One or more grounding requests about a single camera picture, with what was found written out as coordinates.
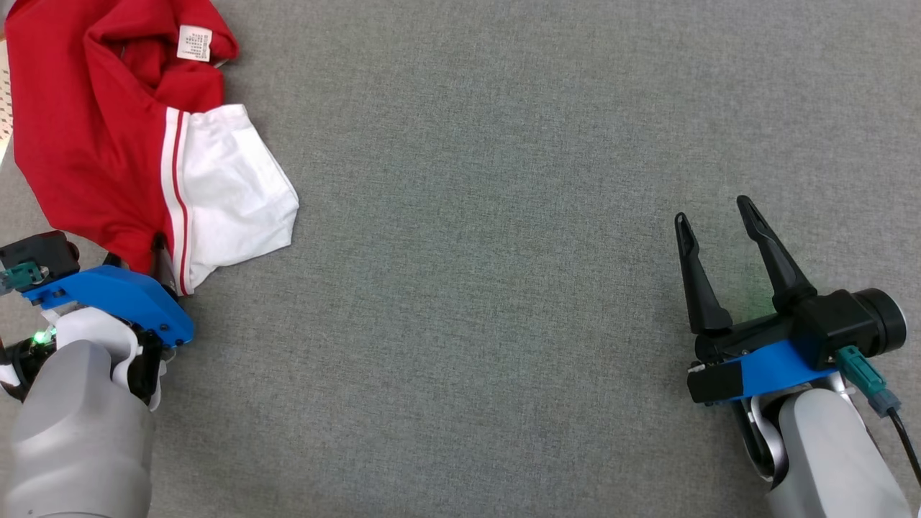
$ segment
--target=gray fabric surface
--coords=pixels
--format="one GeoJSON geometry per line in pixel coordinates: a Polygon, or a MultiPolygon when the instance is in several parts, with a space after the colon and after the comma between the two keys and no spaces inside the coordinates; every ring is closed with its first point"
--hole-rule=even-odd
{"type": "MultiPolygon", "coordinates": [[[[684,387],[676,212],[736,320],[771,309],[737,194],[821,290],[883,288],[921,330],[912,0],[217,6],[227,101],[302,208],[184,303],[152,517],[767,516],[729,412],[684,387]]],[[[0,241],[45,230],[0,178],[0,241]]],[[[877,364],[921,441],[919,363],[910,338],[877,364]]]]}

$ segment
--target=striped trim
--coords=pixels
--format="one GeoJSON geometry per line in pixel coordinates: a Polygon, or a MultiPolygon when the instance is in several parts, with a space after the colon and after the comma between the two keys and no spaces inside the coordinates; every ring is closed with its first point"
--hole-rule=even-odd
{"type": "Polygon", "coordinates": [[[163,132],[163,153],[160,157],[160,187],[167,203],[169,220],[172,224],[173,243],[170,255],[172,256],[173,275],[176,277],[176,287],[180,295],[189,295],[187,279],[189,276],[189,211],[182,201],[184,190],[182,187],[182,158],[185,152],[185,133],[188,127],[188,118],[185,112],[175,108],[167,108],[166,131],[163,132]]]}

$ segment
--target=teal connector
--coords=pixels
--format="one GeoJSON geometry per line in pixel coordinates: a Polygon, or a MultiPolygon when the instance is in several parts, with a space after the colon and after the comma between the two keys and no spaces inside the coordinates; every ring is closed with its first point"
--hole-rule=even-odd
{"type": "Polygon", "coordinates": [[[873,368],[860,349],[854,346],[838,349],[835,363],[847,380],[867,397],[869,405],[881,418],[885,418],[890,409],[897,411],[902,406],[899,398],[886,388],[886,379],[873,368]]]}

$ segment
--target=black cable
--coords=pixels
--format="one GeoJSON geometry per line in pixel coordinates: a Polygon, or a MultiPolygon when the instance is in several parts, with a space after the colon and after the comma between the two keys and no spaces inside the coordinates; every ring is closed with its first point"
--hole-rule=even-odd
{"type": "Polygon", "coordinates": [[[886,413],[889,414],[889,418],[892,419],[892,424],[895,425],[895,431],[899,433],[899,439],[902,440],[905,454],[908,455],[908,462],[911,463],[912,469],[915,471],[915,478],[917,478],[918,484],[921,485],[921,465],[918,463],[918,456],[915,454],[915,447],[912,446],[912,440],[909,439],[908,432],[905,431],[905,425],[902,423],[902,418],[899,417],[899,413],[895,408],[886,410],[886,413]]]}

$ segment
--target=red stripe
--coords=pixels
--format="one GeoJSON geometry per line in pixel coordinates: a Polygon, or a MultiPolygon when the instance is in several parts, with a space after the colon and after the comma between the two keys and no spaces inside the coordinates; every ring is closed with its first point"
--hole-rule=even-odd
{"type": "Polygon", "coordinates": [[[185,203],[182,202],[182,197],[179,196],[179,174],[177,173],[176,163],[179,160],[179,138],[182,134],[182,116],[185,114],[182,110],[179,111],[179,119],[176,122],[176,141],[173,142],[173,191],[176,192],[176,199],[179,200],[179,206],[182,207],[182,258],[179,263],[179,289],[182,291],[182,295],[188,295],[189,292],[185,289],[185,254],[189,250],[189,213],[185,208],[185,203]]]}

